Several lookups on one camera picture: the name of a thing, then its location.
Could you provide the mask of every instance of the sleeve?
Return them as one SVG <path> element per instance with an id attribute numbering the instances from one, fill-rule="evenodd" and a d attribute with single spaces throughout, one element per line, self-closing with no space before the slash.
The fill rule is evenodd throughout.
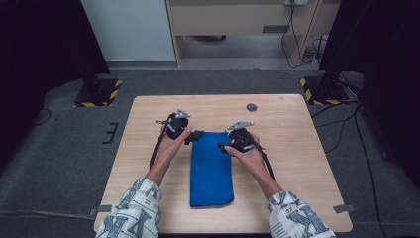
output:
<path id="1" fill-rule="evenodd" d="M 139 178 L 104 219 L 95 237 L 158 237 L 160 200 L 159 187 L 147 178 Z"/>
<path id="2" fill-rule="evenodd" d="M 334 238 L 334 232 L 293 192 L 282 191 L 268 200 L 272 237 Z"/>

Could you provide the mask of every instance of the blue cloth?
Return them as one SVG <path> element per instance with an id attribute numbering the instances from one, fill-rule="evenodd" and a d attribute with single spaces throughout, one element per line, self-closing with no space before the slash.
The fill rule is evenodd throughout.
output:
<path id="1" fill-rule="evenodd" d="M 192 145 L 190 200 L 191 207 L 224 206 L 234 200 L 232 163 L 222 154 L 218 143 L 231 142 L 226 132 L 204 132 Z"/>

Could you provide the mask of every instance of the folded blue cloth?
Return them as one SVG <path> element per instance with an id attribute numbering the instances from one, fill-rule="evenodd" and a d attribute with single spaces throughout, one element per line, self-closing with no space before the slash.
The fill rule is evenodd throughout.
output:
<path id="1" fill-rule="evenodd" d="M 217 207 L 234 200 L 232 164 L 229 154 L 222 154 L 218 143 L 229 144 L 226 132 L 204 132 L 192 145 L 190 199 L 191 207 Z"/>

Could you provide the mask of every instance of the person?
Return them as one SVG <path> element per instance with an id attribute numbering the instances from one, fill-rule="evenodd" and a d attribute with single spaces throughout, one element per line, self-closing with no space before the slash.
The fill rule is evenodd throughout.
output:
<path id="1" fill-rule="evenodd" d="M 163 137 L 151 169 L 124 193 L 120 203 L 100 225 L 96 238 L 158 237 L 161 216 L 158 203 L 162 198 L 159 186 L 171 160 L 190 133 L 191 128 L 188 127 L 175 140 L 167 135 Z M 259 137 L 252 132 L 250 134 L 257 143 L 260 142 Z M 292 191 L 283 190 L 271 177 L 263 155 L 257 149 L 241 153 L 226 146 L 225 150 L 241 162 L 267 198 L 272 237 L 336 237 L 308 204 Z"/>

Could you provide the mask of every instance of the white wall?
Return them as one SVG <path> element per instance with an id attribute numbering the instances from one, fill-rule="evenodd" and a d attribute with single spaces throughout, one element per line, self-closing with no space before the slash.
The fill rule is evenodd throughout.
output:
<path id="1" fill-rule="evenodd" d="M 81 0 L 106 61 L 175 61 L 164 0 Z"/>

